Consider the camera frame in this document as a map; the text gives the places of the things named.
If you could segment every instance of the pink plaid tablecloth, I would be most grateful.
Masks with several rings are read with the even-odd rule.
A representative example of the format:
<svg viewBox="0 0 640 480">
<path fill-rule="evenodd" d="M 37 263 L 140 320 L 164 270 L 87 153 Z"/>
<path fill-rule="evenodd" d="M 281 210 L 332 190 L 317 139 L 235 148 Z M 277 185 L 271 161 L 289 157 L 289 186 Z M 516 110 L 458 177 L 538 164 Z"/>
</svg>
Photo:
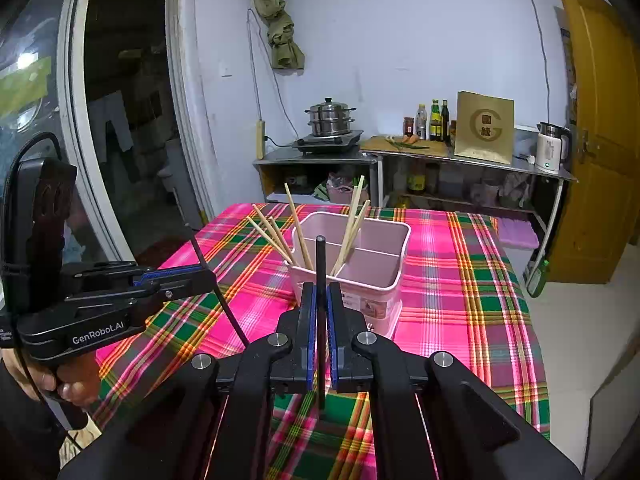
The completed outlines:
<svg viewBox="0 0 640 480">
<path fill-rule="evenodd" d="M 292 217 L 281 204 L 261 206 L 291 242 Z M 298 207 L 298 215 L 343 206 Z M 246 216 L 249 204 L 220 214 L 197 236 L 220 287 L 250 340 L 275 329 L 295 306 L 282 258 Z M 454 354 L 521 416 L 548 436 L 549 410 L 540 346 L 518 280 L 489 217 L 425 210 L 373 208 L 369 216 L 412 227 L 401 282 L 403 308 L 394 336 L 405 351 Z M 183 246 L 164 267 L 197 261 Z M 138 402 L 193 353 L 216 357 L 242 351 L 213 294 L 168 303 L 145 333 L 98 352 L 103 378 L 95 420 L 104 425 Z M 329 389 L 329 378 L 325 387 Z M 366 394 L 327 397 L 319 418 L 314 394 L 286 396 L 274 407 L 266 478 L 375 478 Z"/>
</svg>

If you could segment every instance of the electric kettle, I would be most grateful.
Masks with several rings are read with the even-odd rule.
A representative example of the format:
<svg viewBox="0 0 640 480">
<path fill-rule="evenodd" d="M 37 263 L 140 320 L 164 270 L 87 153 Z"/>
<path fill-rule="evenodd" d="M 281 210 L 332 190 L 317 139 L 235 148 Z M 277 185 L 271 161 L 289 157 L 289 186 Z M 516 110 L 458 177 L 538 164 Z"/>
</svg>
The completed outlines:
<svg viewBox="0 0 640 480">
<path fill-rule="evenodd" d="M 571 131 L 550 123 L 538 125 L 536 166 L 547 173 L 558 174 L 560 164 L 571 155 Z"/>
</svg>

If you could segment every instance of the hanging cloth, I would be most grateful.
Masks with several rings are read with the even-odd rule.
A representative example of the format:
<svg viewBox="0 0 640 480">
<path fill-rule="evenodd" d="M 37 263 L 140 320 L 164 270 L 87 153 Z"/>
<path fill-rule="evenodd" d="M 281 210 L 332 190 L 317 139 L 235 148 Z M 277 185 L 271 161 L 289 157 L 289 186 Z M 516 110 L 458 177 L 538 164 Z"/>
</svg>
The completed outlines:
<svg viewBox="0 0 640 480">
<path fill-rule="evenodd" d="M 284 11 L 284 0 L 254 0 L 255 9 L 269 24 L 267 37 L 274 68 L 304 68 L 305 55 L 293 41 L 293 20 Z"/>
</svg>

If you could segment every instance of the wooden door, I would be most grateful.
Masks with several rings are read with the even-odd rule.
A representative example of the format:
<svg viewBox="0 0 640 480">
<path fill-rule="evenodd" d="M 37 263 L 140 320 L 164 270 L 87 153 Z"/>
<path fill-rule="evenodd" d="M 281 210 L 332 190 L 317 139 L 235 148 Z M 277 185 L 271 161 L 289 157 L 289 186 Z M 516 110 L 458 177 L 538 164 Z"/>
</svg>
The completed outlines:
<svg viewBox="0 0 640 480">
<path fill-rule="evenodd" d="M 578 86 L 573 173 L 549 280 L 607 283 L 640 208 L 640 54 L 604 0 L 562 0 Z"/>
</svg>

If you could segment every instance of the human hand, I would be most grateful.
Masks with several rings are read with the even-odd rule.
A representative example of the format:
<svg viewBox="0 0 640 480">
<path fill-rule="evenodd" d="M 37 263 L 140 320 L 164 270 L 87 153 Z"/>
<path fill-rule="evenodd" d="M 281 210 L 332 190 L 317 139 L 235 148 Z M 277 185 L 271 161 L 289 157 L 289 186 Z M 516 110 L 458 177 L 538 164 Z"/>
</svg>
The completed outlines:
<svg viewBox="0 0 640 480">
<path fill-rule="evenodd" d="M 36 392 L 33 391 L 29 379 L 24 374 L 17 350 L 13 348 L 3 349 L 2 360 L 7 371 L 20 385 L 24 393 L 31 399 L 38 400 Z M 35 363 L 26 354 L 24 354 L 24 360 L 38 389 L 52 392 L 56 388 L 56 378 L 53 372 Z M 78 356 L 68 363 L 60 365 L 56 370 L 56 375 L 63 382 L 58 387 L 58 394 L 63 399 L 76 406 L 85 407 L 98 398 L 100 377 L 98 375 L 98 363 L 95 362 L 95 352 Z"/>
</svg>

